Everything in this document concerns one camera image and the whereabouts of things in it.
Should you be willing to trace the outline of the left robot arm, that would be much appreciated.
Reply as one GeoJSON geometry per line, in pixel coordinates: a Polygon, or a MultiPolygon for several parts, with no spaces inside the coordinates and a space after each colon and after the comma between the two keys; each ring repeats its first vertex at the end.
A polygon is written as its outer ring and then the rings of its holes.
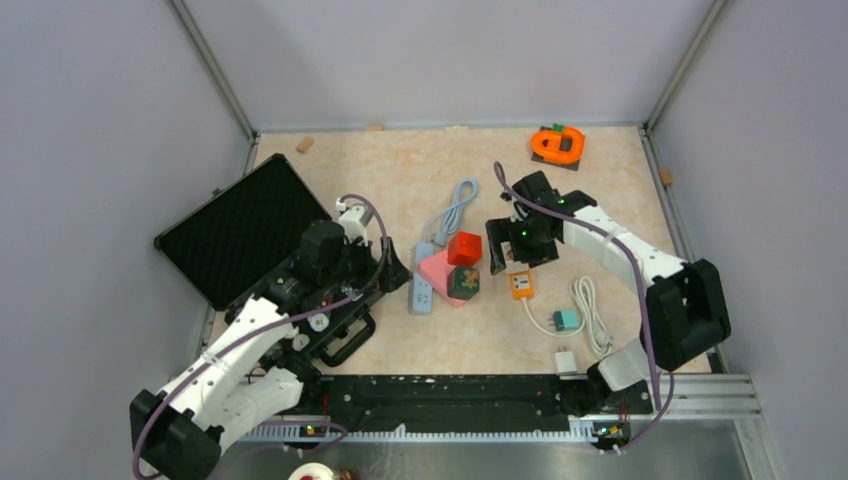
{"type": "Polygon", "coordinates": [[[244,246],[201,261],[180,229],[158,242],[231,320],[182,373],[131,402],[138,479],[205,479],[243,435],[288,409],[319,404],[319,358],[336,331],[410,278],[392,239],[369,240],[343,215],[250,234],[244,246]]]}

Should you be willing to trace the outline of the teal cube adapter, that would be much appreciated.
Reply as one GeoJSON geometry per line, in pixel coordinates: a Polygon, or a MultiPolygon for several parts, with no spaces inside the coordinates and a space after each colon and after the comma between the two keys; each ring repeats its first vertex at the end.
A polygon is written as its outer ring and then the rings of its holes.
{"type": "Polygon", "coordinates": [[[582,328],[579,315],[572,309],[554,311],[549,319],[549,324],[557,333],[574,333],[579,332],[582,328]]]}

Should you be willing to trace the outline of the white cube socket adapter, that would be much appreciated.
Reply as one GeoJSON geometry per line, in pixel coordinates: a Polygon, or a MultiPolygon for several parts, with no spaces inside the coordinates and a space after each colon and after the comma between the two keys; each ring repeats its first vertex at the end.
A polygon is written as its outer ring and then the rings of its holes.
{"type": "Polygon", "coordinates": [[[507,273],[516,274],[530,270],[530,266],[526,262],[516,259],[513,246],[510,242],[502,242],[501,248],[504,255],[504,265],[507,273]]]}

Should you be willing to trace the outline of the red cube socket adapter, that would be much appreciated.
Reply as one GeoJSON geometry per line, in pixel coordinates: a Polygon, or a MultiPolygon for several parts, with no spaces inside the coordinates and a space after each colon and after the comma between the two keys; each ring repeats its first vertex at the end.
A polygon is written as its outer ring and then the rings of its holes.
{"type": "Polygon", "coordinates": [[[482,258],[483,240],[478,234],[459,231],[448,243],[447,261],[459,267],[474,267],[482,258]]]}

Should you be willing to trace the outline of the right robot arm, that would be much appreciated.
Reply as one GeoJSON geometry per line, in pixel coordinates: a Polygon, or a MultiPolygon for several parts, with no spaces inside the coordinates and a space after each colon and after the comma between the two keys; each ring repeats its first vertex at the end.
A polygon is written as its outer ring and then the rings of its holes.
{"type": "Polygon", "coordinates": [[[594,259],[637,297],[638,336],[603,355],[589,370],[589,404],[612,412],[627,388],[649,381],[659,389],[661,372],[673,372],[731,335],[718,268],[706,259],[686,261],[663,252],[616,222],[583,191],[553,188],[541,171],[509,185],[494,165],[502,199],[515,208],[511,218],[486,223],[492,274],[519,264],[535,268],[557,259],[558,243],[594,259]]]}

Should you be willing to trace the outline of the pink triangular power strip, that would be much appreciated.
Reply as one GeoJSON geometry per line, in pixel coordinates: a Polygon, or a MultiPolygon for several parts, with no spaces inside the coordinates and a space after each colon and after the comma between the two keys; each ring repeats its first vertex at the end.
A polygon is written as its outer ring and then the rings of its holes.
{"type": "Polygon", "coordinates": [[[416,272],[438,293],[448,304],[461,307],[466,301],[452,298],[447,292],[447,280],[455,266],[448,262],[448,252],[443,250],[421,260],[416,272]]]}

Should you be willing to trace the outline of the orange power strip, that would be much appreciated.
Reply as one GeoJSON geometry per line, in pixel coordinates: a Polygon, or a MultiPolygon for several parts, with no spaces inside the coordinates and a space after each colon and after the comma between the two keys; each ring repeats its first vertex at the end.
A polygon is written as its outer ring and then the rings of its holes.
{"type": "Polygon", "coordinates": [[[534,297],[535,288],[530,270],[511,272],[508,279],[513,300],[521,302],[534,297]]]}

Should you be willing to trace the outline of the dark green cube adapter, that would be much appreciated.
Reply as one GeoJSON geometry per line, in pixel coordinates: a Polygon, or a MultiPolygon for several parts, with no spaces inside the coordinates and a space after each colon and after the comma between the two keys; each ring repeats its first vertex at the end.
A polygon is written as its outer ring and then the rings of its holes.
{"type": "Polygon", "coordinates": [[[474,267],[456,266],[447,277],[446,294],[449,298],[467,301],[480,291],[480,273],[474,267]]]}

